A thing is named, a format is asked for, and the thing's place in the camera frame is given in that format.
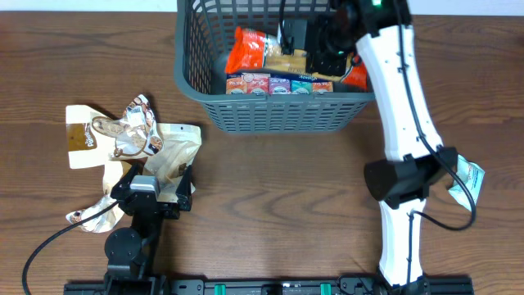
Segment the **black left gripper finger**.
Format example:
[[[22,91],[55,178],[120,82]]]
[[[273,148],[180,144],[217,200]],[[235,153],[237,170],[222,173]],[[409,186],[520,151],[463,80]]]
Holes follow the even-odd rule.
[[[131,193],[130,185],[135,175],[138,174],[138,164],[130,167],[128,172],[113,186],[111,196],[128,196]]]
[[[177,203],[180,211],[192,209],[192,166],[188,166],[183,172],[181,180],[176,189]]]

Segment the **orange pasta bag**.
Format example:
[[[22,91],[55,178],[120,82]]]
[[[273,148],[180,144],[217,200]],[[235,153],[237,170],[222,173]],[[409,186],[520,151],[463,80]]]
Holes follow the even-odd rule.
[[[224,72],[228,75],[241,71],[273,71],[305,77],[314,77],[327,81],[353,86],[362,90],[368,88],[368,73],[360,56],[351,53],[348,57],[331,65],[328,60],[322,60],[319,65],[336,74],[323,74],[319,70],[306,68],[308,53],[296,49],[292,54],[282,53],[282,48],[275,36],[252,30],[236,28],[235,44],[228,55]]]

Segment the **multicolour tissue pack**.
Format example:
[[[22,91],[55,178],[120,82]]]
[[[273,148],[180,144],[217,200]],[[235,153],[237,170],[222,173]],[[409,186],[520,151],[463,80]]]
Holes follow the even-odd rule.
[[[307,75],[237,73],[227,74],[226,94],[332,93],[333,82]]]

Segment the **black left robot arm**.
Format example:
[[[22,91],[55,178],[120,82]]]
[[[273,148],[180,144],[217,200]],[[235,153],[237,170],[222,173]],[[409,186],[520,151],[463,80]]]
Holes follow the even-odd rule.
[[[176,203],[161,202],[160,184],[155,176],[142,174],[135,164],[111,190],[111,198],[125,215],[129,227],[113,231],[105,242],[108,258],[104,278],[106,295],[167,295],[171,293],[164,275],[153,273],[156,250],[165,219],[178,219]]]

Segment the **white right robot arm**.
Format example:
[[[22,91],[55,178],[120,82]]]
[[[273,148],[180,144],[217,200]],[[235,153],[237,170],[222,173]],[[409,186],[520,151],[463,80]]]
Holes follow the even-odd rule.
[[[178,0],[174,78],[222,131],[330,132],[370,101],[385,158],[364,178],[382,216],[375,275],[335,284],[213,283],[218,294],[470,294],[468,277],[429,277],[419,259],[430,187],[458,160],[429,115],[405,0]]]

